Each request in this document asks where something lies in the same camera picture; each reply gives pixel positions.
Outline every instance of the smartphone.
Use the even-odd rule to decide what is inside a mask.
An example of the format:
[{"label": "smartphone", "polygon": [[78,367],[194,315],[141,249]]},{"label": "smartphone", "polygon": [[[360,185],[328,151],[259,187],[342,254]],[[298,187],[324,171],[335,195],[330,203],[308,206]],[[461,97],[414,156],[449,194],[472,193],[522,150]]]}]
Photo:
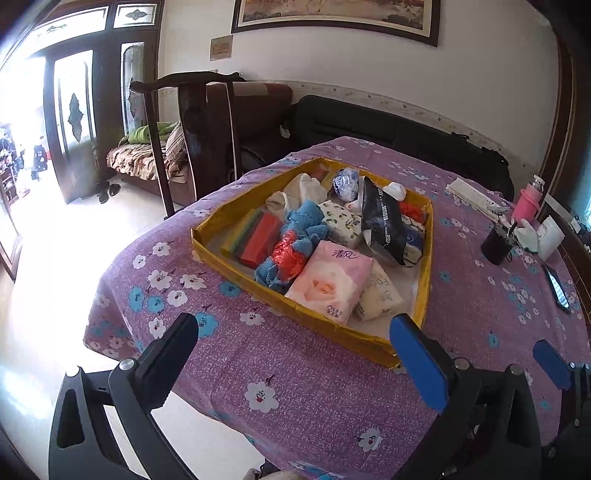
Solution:
[{"label": "smartphone", "polygon": [[542,265],[544,272],[546,273],[546,278],[548,279],[548,283],[550,283],[550,290],[554,293],[554,299],[556,300],[556,305],[559,309],[564,310],[566,313],[570,314],[570,305],[569,301],[566,299],[566,294],[564,293],[564,289],[560,284],[560,280],[558,279],[558,274],[556,270],[548,265]]}]

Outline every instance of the blue gripper pad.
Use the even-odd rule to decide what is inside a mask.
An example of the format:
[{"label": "blue gripper pad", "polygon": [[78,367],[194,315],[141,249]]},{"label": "blue gripper pad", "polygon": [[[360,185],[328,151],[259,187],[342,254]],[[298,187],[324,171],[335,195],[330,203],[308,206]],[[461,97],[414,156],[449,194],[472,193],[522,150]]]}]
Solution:
[{"label": "blue gripper pad", "polygon": [[569,366],[546,340],[539,340],[535,343],[534,359],[550,377],[556,388],[568,390],[571,387]]},{"label": "blue gripper pad", "polygon": [[396,315],[392,319],[390,343],[413,379],[427,407],[441,413],[449,399],[447,379],[407,322],[412,320],[405,313]]}]

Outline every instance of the black cup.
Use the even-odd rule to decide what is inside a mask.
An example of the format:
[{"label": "black cup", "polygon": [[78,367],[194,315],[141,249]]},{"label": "black cup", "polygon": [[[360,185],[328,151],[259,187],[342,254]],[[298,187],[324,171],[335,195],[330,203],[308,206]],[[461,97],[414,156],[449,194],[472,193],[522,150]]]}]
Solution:
[{"label": "black cup", "polygon": [[507,238],[507,231],[500,223],[497,223],[491,232],[482,242],[480,250],[486,259],[493,265],[500,265],[503,260],[511,253],[514,242]]}]

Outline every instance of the black leather sofa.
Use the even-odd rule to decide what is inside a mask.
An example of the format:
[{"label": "black leather sofa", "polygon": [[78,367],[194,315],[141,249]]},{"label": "black leather sofa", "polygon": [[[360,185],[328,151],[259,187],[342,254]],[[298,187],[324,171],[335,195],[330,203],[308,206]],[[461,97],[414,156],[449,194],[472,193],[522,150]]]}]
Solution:
[{"label": "black leather sofa", "polygon": [[269,165],[289,152],[349,136],[419,158],[513,200],[507,160],[496,151],[472,145],[465,135],[447,134],[398,115],[316,95],[293,105],[283,125],[290,132],[289,139],[274,131],[242,144],[245,171]]}]

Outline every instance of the green blanket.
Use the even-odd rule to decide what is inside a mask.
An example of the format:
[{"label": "green blanket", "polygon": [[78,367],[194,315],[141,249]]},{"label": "green blanket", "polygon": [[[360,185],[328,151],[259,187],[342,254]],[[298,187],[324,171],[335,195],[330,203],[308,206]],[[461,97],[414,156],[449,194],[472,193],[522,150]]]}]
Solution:
[{"label": "green blanket", "polygon": [[[157,122],[158,123],[158,136],[161,142],[166,142],[177,126],[178,122]],[[129,143],[150,143],[150,131],[148,125],[145,127],[139,127],[132,131],[127,137]]]}]

